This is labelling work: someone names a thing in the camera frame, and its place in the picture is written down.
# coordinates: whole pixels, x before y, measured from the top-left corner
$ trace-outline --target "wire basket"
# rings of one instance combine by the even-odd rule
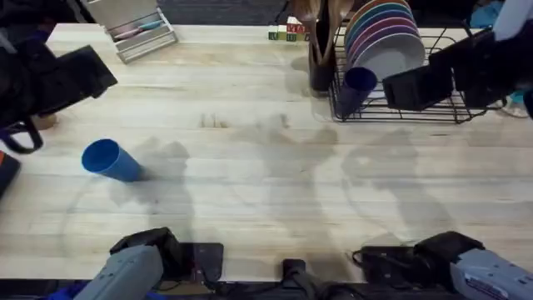
[[[335,36],[335,55],[336,66],[335,75],[331,82],[329,89],[329,100],[331,104],[331,114],[333,119],[337,122],[438,122],[438,123],[456,123],[461,124],[468,122],[471,119],[486,114],[489,110],[501,109],[505,106],[505,99],[503,104],[494,107],[468,108],[465,106],[464,97],[461,92],[454,91],[451,97],[441,101],[421,112],[407,111],[400,109],[389,108],[383,86],[381,82],[378,83],[377,88],[371,93],[369,98],[363,102],[361,108],[351,115],[342,117],[336,113],[336,101],[339,95],[339,89],[344,79],[344,69],[346,66],[346,54],[344,51],[344,36],[346,32],[346,25],[349,20],[345,20],[343,26],[339,28]],[[446,36],[447,28],[444,28],[440,35],[435,36],[421,36],[424,45],[432,45],[426,47],[426,60],[428,63],[428,56],[432,53],[438,52],[443,48],[456,43],[452,37]]]

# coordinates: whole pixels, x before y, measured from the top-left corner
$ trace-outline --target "wooden table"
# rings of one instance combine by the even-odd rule
[[[61,25],[58,55],[91,44],[120,82],[59,113],[0,202],[0,278],[92,278],[121,237],[168,226],[226,247],[226,280],[279,276],[306,258],[360,279],[347,254],[446,230],[533,270],[533,122],[341,125],[311,95],[306,45],[265,27],[177,27],[180,43],[123,65],[101,28]],[[82,169],[117,140],[152,180]]]

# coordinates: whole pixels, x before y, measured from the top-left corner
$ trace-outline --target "blue plastic cup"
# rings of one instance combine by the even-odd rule
[[[364,67],[351,68],[344,75],[335,106],[336,114],[340,118],[347,118],[356,113],[376,85],[377,77],[373,71]]]
[[[108,138],[93,142],[85,149],[82,165],[91,173],[127,183],[141,179],[142,174],[139,163],[117,142]]]

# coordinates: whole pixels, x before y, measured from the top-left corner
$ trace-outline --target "plate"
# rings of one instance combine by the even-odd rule
[[[354,57],[353,55],[356,49],[359,48],[359,45],[365,42],[374,33],[377,33],[383,28],[389,28],[391,26],[409,26],[418,31],[416,25],[412,22],[412,20],[404,17],[391,17],[385,20],[381,20],[380,22],[376,22],[370,27],[366,28],[361,34],[356,37],[356,40],[350,47],[350,52],[346,55],[346,58],[348,58],[348,64],[352,64],[355,61],[356,57]]]
[[[390,35],[397,34],[397,33],[409,33],[409,34],[412,34],[418,37],[417,30],[415,30],[413,27],[410,27],[410,26],[394,25],[391,27],[380,29],[378,32],[376,32],[375,34],[372,34],[368,39],[366,39],[365,41],[359,44],[359,47],[355,49],[352,54],[353,59],[350,61],[350,63],[354,63],[357,60],[357,58],[361,55],[361,53],[363,53],[367,48],[369,48],[376,41],[382,38],[388,37]]]
[[[425,57],[426,50],[420,37],[410,33],[397,33],[367,47],[353,66],[372,70],[381,81],[391,75],[421,67]]]
[[[409,7],[409,4],[405,0],[373,0],[369,3],[365,4],[363,7],[359,8],[357,12],[351,17],[350,22],[346,26],[346,32],[349,32],[351,30],[351,27],[354,25],[355,22],[367,11],[369,11],[371,8],[378,6],[380,4],[386,4],[386,3],[398,3],[406,8],[409,8],[411,10],[411,7]]]
[[[346,35],[345,35],[346,42],[345,42],[344,48],[347,53],[350,51],[350,47],[355,41],[357,35],[359,35],[359,33],[361,33],[363,30],[370,27],[373,23],[377,23],[383,19],[393,18],[393,17],[394,18],[411,18],[411,12],[409,12],[409,10],[406,7],[400,4],[388,3],[388,4],[382,4],[379,7],[374,7],[374,8],[380,8],[380,10],[378,10],[376,14],[370,14],[370,13],[365,14],[362,18],[359,19],[359,21],[356,22],[356,24],[351,28],[350,32],[346,32]]]

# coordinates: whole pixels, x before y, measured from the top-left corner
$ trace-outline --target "metal container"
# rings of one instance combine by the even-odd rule
[[[177,42],[176,33],[156,0],[82,0],[82,3],[105,28],[124,63]],[[160,22],[161,25],[152,30],[138,29],[153,22]],[[117,38],[135,31],[138,33],[131,37]]]

